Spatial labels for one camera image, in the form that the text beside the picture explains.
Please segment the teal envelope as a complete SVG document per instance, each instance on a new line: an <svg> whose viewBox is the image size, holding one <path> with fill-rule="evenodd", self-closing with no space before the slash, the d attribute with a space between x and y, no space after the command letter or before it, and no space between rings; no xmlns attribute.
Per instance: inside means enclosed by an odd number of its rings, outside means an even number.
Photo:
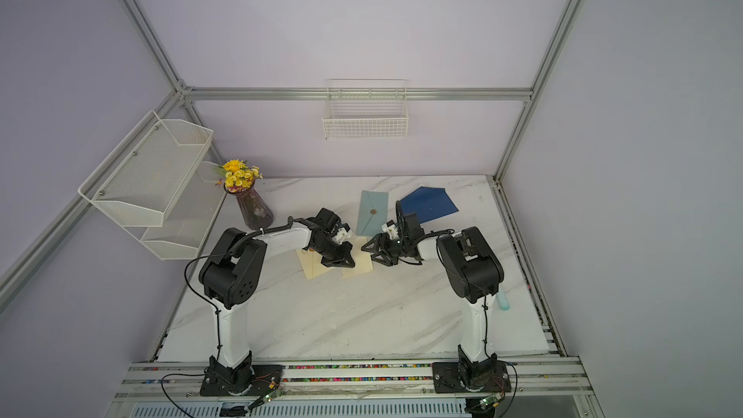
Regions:
<svg viewBox="0 0 743 418"><path fill-rule="evenodd" d="M389 193L363 191L355 233L359 236L373 237L382 232L388 219Z"/></svg>

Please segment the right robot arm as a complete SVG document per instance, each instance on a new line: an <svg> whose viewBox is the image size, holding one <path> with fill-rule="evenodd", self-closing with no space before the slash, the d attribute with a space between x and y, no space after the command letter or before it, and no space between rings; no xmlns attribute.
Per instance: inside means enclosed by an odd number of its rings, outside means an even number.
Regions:
<svg viewBox="0 0 743 418"><path fill-rule="evenodd" d="M437 393L512 390L508 366L489 348L491 305L504 282L505 271L476 226L459 232L426 232L414 213L396 204L396 220L382 227L361 250L387 267L401 262L442 265L454 294L462 300L462 340L455 361L431 364Z"/></svg>

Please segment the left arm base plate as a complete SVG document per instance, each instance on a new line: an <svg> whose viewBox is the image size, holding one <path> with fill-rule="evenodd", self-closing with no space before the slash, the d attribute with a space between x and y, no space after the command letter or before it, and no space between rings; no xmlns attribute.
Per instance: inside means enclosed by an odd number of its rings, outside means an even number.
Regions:
<svg viewBox="0 0 743 418"><path fill-rule="evenodd" d="M253 365L251 354L237 367L222 365L214 356L209 358L199 395L201 397L263 396L276 390L282 381L284 366Z"/></svg>

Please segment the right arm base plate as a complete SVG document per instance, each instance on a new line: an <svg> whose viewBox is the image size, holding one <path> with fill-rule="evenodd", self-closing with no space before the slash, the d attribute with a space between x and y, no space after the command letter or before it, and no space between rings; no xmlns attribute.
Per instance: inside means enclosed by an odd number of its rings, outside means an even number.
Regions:
<svg viewBox="0 0 743 418"><path fill-rule="evenodd" d="M512 391L507 365L496 354L472 360L458 346L457 361L431 364L435 393L506 393Z"/></svg>

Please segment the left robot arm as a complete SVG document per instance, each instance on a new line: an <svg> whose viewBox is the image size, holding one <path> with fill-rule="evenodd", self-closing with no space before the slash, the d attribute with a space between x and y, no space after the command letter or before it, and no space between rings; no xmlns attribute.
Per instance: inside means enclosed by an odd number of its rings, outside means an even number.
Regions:
<svg viewBox="0 0 743 418"><path fill-rule="evenodd" d="M203 299L215 307L216 354L209 371L228 381L251 371L247 306L259 286L264 263L297 250L312 251L329 268L355 266L350 226L327 208L311 218L288 218L282 226L245 232L228 228L199 271Z"/></svg>

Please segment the peach paper sheet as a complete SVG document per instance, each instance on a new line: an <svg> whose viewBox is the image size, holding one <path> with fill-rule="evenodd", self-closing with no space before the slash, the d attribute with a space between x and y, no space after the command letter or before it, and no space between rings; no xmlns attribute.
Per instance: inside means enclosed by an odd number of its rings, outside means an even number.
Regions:
<svg viewBox="0 0 743 418"><path fill-rule="evenodd" d="M353 268L343 268L342 277L344 279L356 277L373 271L373 262L371 254L362 250L362 247L368 242L365 237L354 237L349 240L352 245L351 257L354 260Z"/></svg>

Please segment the dark blue envelope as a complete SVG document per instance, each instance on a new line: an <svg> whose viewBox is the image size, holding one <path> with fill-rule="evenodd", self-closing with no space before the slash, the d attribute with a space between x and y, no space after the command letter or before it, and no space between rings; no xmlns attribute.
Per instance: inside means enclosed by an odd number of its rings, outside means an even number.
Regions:
<svg viewBox="0 0 743 418"><path fill-rule="evenodd" d="M444 188L419 187L400 200L404 215L415 214L421 224L459 211Z"/></svg>

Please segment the cream envelope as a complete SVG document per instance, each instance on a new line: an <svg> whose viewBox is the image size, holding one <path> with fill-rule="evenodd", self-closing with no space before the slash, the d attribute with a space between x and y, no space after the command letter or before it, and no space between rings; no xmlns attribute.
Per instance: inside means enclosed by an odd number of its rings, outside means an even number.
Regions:
<svg viewBox="0 0 743 418"><path fill-rule="evenodd" d="M302 271L307 280L313 280L330 271L330 268L322 264L322 256L311 250L297 250Z"/></svg>

